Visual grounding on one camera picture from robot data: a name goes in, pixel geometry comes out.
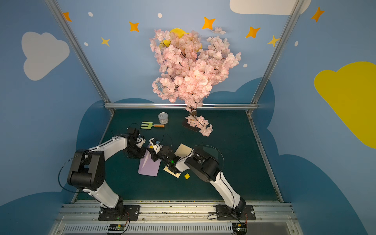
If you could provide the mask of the purple envelope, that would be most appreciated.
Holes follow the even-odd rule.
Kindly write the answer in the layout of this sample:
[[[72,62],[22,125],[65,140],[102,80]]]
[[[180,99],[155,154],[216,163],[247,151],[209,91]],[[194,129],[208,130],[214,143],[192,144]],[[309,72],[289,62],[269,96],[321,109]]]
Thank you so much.
[[[140,159],[138,173],[140,175],[156,177],[158,175],[160,163],[160,159],[154,162],[151,158],[151,153],[147,150],[144,157]]]

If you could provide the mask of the cream yellow envelope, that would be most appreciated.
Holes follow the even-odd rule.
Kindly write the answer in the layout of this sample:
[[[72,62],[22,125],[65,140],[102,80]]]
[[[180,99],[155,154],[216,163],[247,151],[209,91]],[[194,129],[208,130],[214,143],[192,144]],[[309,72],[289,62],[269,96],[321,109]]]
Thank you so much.
[[[174,154],[178,157],[184,158],[184,157],[188,157],[191,154],[192,151],[193,151],[192,148],[190,148],[190,147],[188,147],[184,144],[180,144]],[[173,175],[176,178],[179,178],[180,175],[181,175],[181,173],[173,173],[172,171],[170,171],[168,169],[167,166],[164,167],[164,171]]]

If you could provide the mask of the dark green envelope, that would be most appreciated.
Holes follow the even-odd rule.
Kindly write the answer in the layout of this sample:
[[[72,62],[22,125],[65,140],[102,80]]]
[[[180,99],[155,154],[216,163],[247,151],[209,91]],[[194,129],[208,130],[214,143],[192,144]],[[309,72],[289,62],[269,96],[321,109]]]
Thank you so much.
[[[203,149],[208,153],[210,154],[213,158],[215,158],[216,160],[219,161],[219,159],[221,158],[219,152],[212,148],[212,147],[208,147],[208,146],[204,146]]]

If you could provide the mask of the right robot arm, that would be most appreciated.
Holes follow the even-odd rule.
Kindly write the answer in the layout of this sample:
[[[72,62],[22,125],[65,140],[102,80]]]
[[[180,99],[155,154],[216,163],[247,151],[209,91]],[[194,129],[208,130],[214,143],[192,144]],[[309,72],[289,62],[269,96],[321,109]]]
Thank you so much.
[[[204,149],[205,145],[196,145],[193,149],[184,151],[180,157],[169,146],[160,143],[150,144],[147,151],[152,160],[162,161],[167,172],[179,177],[186,170],[191,170],[198,178],[210,183],[223,198],[227,210],[231,215],[240,218],[246,206],[245,200],[231,187],[226,180],[218,160]]]

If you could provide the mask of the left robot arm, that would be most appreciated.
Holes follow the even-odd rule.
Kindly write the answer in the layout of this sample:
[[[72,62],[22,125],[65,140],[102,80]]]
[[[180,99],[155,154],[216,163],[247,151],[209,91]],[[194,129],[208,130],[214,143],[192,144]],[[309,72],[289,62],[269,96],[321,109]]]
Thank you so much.
[[[99,220],[123,220],[126,212],[123,199],[106,183],[105,162],[120,151],[130,157],[143,158],[146,139],[137,128],[89,149],[75,152],[67,183],[91,196],[100,204]]]

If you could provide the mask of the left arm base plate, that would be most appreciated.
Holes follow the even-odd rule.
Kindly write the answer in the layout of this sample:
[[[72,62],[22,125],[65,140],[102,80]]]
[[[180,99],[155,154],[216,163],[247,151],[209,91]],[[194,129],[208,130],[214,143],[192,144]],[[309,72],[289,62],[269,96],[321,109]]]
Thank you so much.
[[[101,208],[99,221],[137,221],[140,215],[140,205],[123,205],[116,208]]]

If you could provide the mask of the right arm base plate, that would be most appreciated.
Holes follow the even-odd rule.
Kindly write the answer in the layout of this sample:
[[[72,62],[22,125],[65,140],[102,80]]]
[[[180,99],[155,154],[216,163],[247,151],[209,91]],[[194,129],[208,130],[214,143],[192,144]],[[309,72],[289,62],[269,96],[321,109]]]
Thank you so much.
[[[225,204],[215,205],[217,220],[256,220],[256,213],[252,205],[245,205],[243,212],[236,213]]]

